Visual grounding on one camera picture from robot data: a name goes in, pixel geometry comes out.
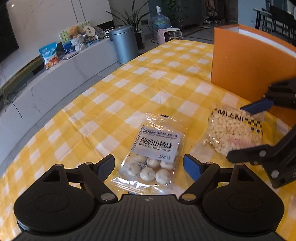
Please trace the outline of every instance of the orange box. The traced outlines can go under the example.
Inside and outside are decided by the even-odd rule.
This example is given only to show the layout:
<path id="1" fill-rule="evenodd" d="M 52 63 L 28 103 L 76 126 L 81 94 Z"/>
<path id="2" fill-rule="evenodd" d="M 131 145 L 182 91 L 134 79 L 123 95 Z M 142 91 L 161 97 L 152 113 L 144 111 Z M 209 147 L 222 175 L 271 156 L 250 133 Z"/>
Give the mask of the orange box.
<path id="1" fill-rule="evenodd" d="M 268 85 L 296 77 L 296 47 L 260 30 L 228 25 L 214 30 L 213 84 L 254 102 Z M 287 124 L 296 124 L 296 111 L 270 110 Z"/>

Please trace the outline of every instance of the wall outlet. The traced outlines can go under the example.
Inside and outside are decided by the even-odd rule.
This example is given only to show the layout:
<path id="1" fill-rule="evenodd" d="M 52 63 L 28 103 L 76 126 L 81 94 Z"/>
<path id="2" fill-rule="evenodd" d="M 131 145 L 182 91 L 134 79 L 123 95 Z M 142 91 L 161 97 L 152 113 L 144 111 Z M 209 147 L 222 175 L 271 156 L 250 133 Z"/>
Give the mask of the wall outlet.
<path id="1" fill-rule="evenodd" d="M 148 25 L 148 19 L 141 20 L 141 25 Z"/>

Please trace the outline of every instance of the blue snack bag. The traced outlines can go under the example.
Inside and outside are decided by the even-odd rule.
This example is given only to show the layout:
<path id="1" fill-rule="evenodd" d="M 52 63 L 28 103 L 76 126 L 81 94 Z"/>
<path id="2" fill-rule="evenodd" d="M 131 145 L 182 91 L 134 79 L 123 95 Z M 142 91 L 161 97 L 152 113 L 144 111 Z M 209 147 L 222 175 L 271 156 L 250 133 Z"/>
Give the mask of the blue snack bag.
<path id="1" fill-rule="evenodd" d="M 56 42 L 39 49 L 39 52 L 41 53 L 41 56 L 43 58 L 45 69 L 49 69 L 59 63 L 59 59 L 57 57 Z"/>

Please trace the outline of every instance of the teddy bear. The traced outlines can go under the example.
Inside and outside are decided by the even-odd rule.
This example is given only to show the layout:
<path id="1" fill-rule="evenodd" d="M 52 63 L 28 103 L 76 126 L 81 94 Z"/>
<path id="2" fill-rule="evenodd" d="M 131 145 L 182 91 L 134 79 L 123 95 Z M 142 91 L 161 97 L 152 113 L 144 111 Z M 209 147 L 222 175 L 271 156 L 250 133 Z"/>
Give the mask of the teddy bear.
<path id="1" fill-rule="evenodd" d="M 76 39 L 77 37 L 81 36 L 79 26 L 72 26 L 69 28 L 68 34 L 69 39 Z"/>

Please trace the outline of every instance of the bag of puffed snack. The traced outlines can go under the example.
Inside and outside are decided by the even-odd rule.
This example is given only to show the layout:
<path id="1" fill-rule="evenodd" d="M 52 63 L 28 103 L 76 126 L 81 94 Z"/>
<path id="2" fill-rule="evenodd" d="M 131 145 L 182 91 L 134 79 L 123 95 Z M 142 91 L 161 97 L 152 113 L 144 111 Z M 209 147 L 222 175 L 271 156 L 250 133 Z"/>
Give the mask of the bag of puffed snack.
<path id="1" fill-rule="evenodd" d="M 39 52 L 43 58 L 45 69 L 49 69 L 59 63 L 56 42 L 39 49 Z"/>
<path id="2" fill-rule="evenodd" d="M 116 186 L 136 194 L 165 194 L 178 167 L 188 123 L 147 113 L 127 157 L 122 161 Z"/>
<path id="3" fill-rule="evenodd" d="M 227 156 L 232 150 L 258 146 L 261 140 L 261 121 L 254 119 L 246 111 L 221 105 L 209 116 L 202 145 L 209 143 L 218 153 Z"/>

